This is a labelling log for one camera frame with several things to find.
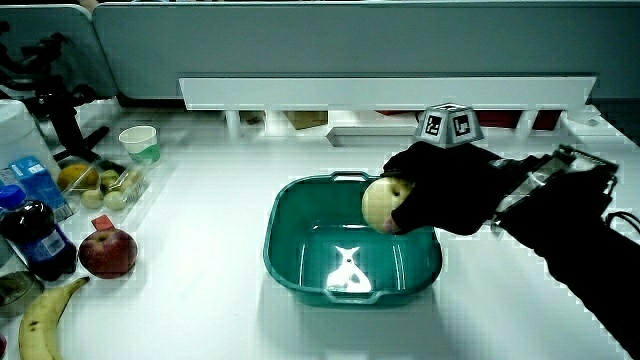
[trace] bottle cap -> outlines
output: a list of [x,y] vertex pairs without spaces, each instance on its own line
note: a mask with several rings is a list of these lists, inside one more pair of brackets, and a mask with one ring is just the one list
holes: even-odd
[[18,185],[7,185],[0,187],[0,207],[13,209],[20,205],[27,198],[27,195]]

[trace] green plastic basin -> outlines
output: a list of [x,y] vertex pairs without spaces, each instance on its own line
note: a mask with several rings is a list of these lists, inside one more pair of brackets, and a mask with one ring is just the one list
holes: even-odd
[[442,269],[432,227],[405,235],[371,229],[362,196],[377,180],[364,172],[311,176],[285,186],[264,244],[269,274],[309,305],[398,305]]

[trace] white table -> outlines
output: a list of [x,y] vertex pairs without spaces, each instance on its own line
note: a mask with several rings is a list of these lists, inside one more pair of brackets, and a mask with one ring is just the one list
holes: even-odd
[[[135,270],[117,280],[92,277],[60,320],[67,360],[625,357],[540,258],[486,228],[470,237],[439,231],[440,277],[399,308],[309,307],[269,276],[262,249],[282,187],[334,170],[377,175],[403,146],[334,148],[322,136],[256,136],[255,126],[232,141],[220,112],[121,112],[106,104],[82,110],[87,130],[109,122],[112,131],[97,148],[103,154],[124,155],[117,143],[122,129],[156,126],[162,163],[139,206],[119,224],[140,246]],[[640,150],[604,120],[571,123],[554,137],[485,130],[479,145],[507,157],[550,153],[566,143],[618,162],[611,208],[638,213]],[[76,245],[92,231],[90,218],[78,213],[63,224]],[[73,279],[88,274],[78,266]],[[10,342],[6,360],[19,359],[20,318],[0,320]]]

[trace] apple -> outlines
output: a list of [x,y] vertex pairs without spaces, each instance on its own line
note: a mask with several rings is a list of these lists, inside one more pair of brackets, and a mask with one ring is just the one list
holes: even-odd
[[371,228],[384,232],[384,222],[391,212],[409,196],[413,184],[395,177],[372,182],[362,196],[362,215]]
[[78,249],[78,259],[93,275],[115,279],[131,270],[138,245],[131,235],[116,228],[98,230],[87,236]]

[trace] white bucket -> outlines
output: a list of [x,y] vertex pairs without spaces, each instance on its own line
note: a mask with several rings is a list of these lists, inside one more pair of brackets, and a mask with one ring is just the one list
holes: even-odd
[[54,181],[58,178],[60,167],[26,106],[17,100],[0,100],[0,170],[30,155],[47,168]]

